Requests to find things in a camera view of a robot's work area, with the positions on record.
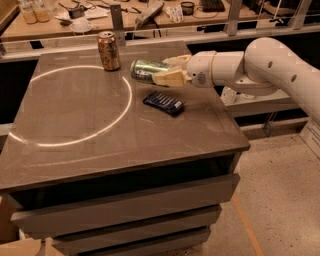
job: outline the bottle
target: bottle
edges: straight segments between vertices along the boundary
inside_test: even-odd
[[[47,22],[49,21],[49,13],[46,9],[44,2],[42,0],[33,0],[32,1],[32,9],[36,14],[37,20],[39,22]]]
[[[32,9],[30,0],[19,0],[18,5],[27,24],[34,24],[37,22],[37,17]]]

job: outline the gray table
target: gray table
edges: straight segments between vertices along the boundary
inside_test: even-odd
[[[67,255],[141,256],[207,239],[249,143],[213,88],[130,77],[133,60],[186,53],[182,42],[126,46],[115,72],[97,50],[41,56],[0,157],[19,228]],[[154,90],[185,111],[144,105]]]

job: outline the table surface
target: table surface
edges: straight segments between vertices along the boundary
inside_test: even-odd
[[[150,0],[149,6],[157,0]],[[175,23],[170,21],[168,15],[165,12],[166,7],[176,7],[180,5],[184,0],[171,0],[164,1],[165,5],[160,15],[157,15],[155,20],[160,28],[173,28],[173,27],[190,27],[194,25],[204,25],[204,24],[217,24],[225,23],[228,19],[230,4],[226,0],[222,0],[225,6],[224,12],[219,13],[204,13],[197,10],[194,16],[184,16],[184,21],[181,23]],[[192,0],[195,3],[195,8],[199,6],[198,0]],[[59,1],[65,6],[75,6],[74,2],[71,0],[61,0]],[[101,1],[93,0],[91,1],[94,4],[104,5]],[[120,3],[123,9],[135,7],[140,11],[143,11],[147,8],[147,4],[138,0],[130,0],[129,2],[114,2],[106,0],[108,3]],[[58,7],[58,14],[61,12],[66,12],[62,7]],[[133,31],[135,27],[135,19],[137,17],[136,13],[122,12],[122,18],[124,23],[125,31]],[[248,7],[242,6],[240,12],[240,20],[256,20],[257,15],[254,11],[249,10]],[[98,18],[91,20],[93,24],[93,29],[90,32],[85,34],[96,34],[99,31],[103,30],[112,30],[112,19],[111,14],[108,14],[108,17]],[[154,24],[147,24],[142,27],[142,29],[156,29]],[[42,39],[42,38],[54,38],[54,37],[63,37],[63,36],[73,36],[73,32],[68,26],[61,26],[60,20],[56,18],[51,18],[48,22],[44,23],[35,23],[35,24],[26,24],[22,15],[19,14],[16,19],[8,26],[8,28],[1,35],[1,39],[4,42],[7,41],[16,41],[16,40],[31,40],[31,39]]]
[[[189,53],[183,42],[125,46],[121,68],[98,50],[42,55],[0,155],[0,191],[23,190],[237,153],[247,138],[214,88],[131,78],[136,59]],[[153,91],[185,102],[177,117],[144,105]]]

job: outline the can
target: can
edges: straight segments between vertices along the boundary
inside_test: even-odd
[[[113,71],[120,68],[120,56],[117,39],[113,32],[103,31],[98,34],[98,50],[103,68]]]
[[[168,71],[170,64],[152,60],[139,59],[131,64],[131,77],[139,82],[154,83],[152,75],[161,71]]]

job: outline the floor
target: floor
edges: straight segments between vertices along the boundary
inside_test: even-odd
[[[240,183],[222,205],[208,241],[157,256],[320,255],[320,160],[299,136],[299,123],[244,132]]]

